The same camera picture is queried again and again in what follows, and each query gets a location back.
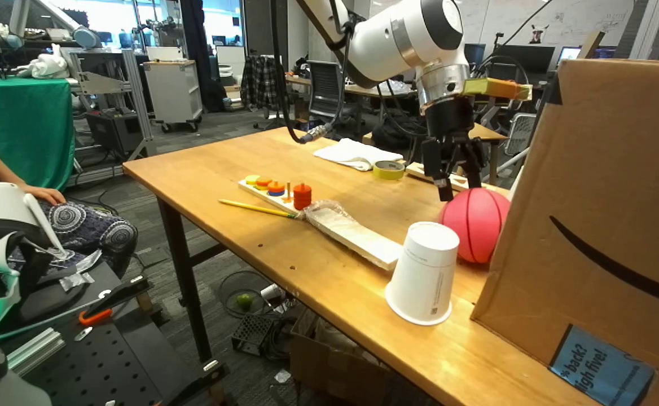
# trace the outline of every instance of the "floor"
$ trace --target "floor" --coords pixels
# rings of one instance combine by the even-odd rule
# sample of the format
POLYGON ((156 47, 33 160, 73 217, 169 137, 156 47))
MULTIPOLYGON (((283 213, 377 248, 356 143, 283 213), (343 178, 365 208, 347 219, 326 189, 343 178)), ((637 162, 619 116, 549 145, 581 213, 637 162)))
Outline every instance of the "floor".
MULTIPOLYGON (((255 132, 262 125, 257 110, 233 110, 233 114, 209 114, 198 132, 161 133, 150 143, 150 157, 178 151, 196 145, 220 143, 239 137, 255 132)), ((159 222, 156 198, 139 184, 115 176, 102 184, 75 185, 69 197, 86 204, 102 204, 121 213, 125 219, 135 224, 140 238, 134 264, 127 276, 145 274, 151 283, 151 300, 161 310, 161 330, 176 353, 192 366, 198 367, 198 356, 192 342, 192 330, 186 310, 178 304, 178 287, 162 224, 159 222)), ((210 248, 215 241, 198 228, 188 224, 190 250, 210 248)), ((342 404, 324 393, 300 388, 297 384, 276 384, 276 375, 284 367, 283 364, 267 361, 262 356, 245 355, 233 349, 233 339, 239 336, 245 320, 231 317, 222 303, 222 293, 228 283, 267 287, 272 284, 249 264, 231 252, 222 252, 210 263, 194 269, 198 295, 203 303, 203 318, 210 334, 215 356, 228 366, 228 375, 222 380, 222 391, 228 396, 228 404, 246 406, 311 406, 311 404, 342 404)), ((402 386, 383 404, 434 404, 427 396, 399 380, 402 386)))

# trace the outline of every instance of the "wall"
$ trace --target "wall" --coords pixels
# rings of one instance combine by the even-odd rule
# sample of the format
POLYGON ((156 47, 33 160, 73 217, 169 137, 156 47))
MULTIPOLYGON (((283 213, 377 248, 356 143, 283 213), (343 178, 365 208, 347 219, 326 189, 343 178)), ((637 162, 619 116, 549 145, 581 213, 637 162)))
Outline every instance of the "wall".
MULTIPOLYGON (((399 0, 347 0, 345 5, 355 5, 362 16, 373 16, 396 2, 399 0)), ((543 0, 462 0, 460 13, 465 26, 465 42, 487 43, 491 49, 496 33, 504 33, 509 39, 540 5, 543 0)), ((531 26, 549 26, 543 36, 544 45, 581 45, 584 36, 597 29, 606 33, 604 45, 616 45, 624 36, 633 5, 634 0, 553 0, 540 16, 532 18, 531 26)), ((326 47, 324 39, 313 27, 304 26, 307 18, 290 18, 292 36, 307 39, 307 47, 297 43, 300 49, 292 49, 292 54, 309 52, 311 58, 333 62, 335 57, 326 47)), ((529 43, 531 26, 520 33, 513 43, 529 43)))

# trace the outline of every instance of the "box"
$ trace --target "box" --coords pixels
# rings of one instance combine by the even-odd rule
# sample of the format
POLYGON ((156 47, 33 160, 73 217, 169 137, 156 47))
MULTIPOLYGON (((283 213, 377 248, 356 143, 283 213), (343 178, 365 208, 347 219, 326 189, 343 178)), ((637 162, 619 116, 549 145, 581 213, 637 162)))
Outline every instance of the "box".
POLYGON ((659 64, 563 64, 475 320, 601 404, 659 404, 659 64))
POLYGON ((292 376, 350 404, 383 404, 398 375, 342 336, 311 311, 303 311, 288 346, 292 376))
POLYGON ((90 136, 122 160, 127 160, 142 143, 142 128, 135 116, 89 110, 86 122, 90 136))

